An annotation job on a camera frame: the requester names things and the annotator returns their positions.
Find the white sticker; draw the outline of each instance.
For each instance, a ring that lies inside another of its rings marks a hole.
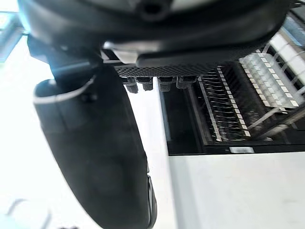
[[[278,85],[284,86],[283,82],[281,80],[277,80]]]
[[[263,100],[263,103],[265,104],[265,106],[270,106],[267,100]]]
[[[257,92],[258,94],[262,94],[262,93],[263,93],[261,89],[257,89],[256,92]]]
[[[279,80],[279,77],[278,77],[277,74],[272,74],[272,75],[273,75],[273,77],[274,77],[276,80]]]
[[[244,134],[245,134],[246,136],[248,136],[248,137],[250,137],[250,136],[251,136],[250,132],[249,132],[249,131],[247,131],[247,130],[245,130],[245,131],[244,131]]]
[[[266,97],[263,94],[260,94],[259,97],[261,97],[262,100],[266,100]]]
[[[299,104],[297,104],[295,100],[291,100],[290,102],[292,103],[293,106],[299,106]]]
[[[275,100],[278,100],[278,97],[276,94],[272,94],[272,97],[275,99]]]
[[[252,147],[230,147],[230,152],[233,154],[254,154]]]
[[[284,92],[289,92],[288,89],[284,86],[281,86],[281,89],[284,91]]]

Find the perforated black panel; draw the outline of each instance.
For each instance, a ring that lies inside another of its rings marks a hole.
[[[120,77],[176,77],[194,76],[208,72],[217,64],[180,64],[162,67],[115,67]]]

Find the machine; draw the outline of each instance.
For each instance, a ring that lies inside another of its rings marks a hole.
[[[248,147],[253,144],[287,143],[276,135],[304,115],[303,92],[286,86],[289,81],[278,82],[288,64],[276,62],[278,50],[270,56],[268,42],[290,8],[301,4],[19,0],[31,55],[49,63],[54,75],[34,92],[42,129],[71,190],[95,222],[105,229],[146,229],[157,218],[124,85],[132,93],[138,84],[148,91],[157,77],[164,96],[184,89],[173,98],[187,94],[199,154],[253,153]],[[280,95],[269,90],[274,80]]]

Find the white label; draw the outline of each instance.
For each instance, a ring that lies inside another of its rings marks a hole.
[[[254,154],[252,147],[230,147],[230,151],[233,154]]]
[[[259,97],[261,97],[262,100],[266,100],[266,97],[263,94],[260,94]]]
[[[288,89],[284,86],[281,86],[281,89],[284,91],[284,92],[289,92]]]
[[[297,104],[295,100],[291,100],[290,102],[292,103],[293,106],[299,106],[299,104]]]
[[[277,74],[272,74],[273,75],[273,77],[276,79],[276,80],[278,80],[279,79],[279,77],[278,77],[278,75]]]
[[[281,80],[277,80],[278,85],[284,86],[283,82]]]
[[[256,92],[257,92],[258,94],[262,94],[262,93],[263,93],[261,89],[257,89]]]

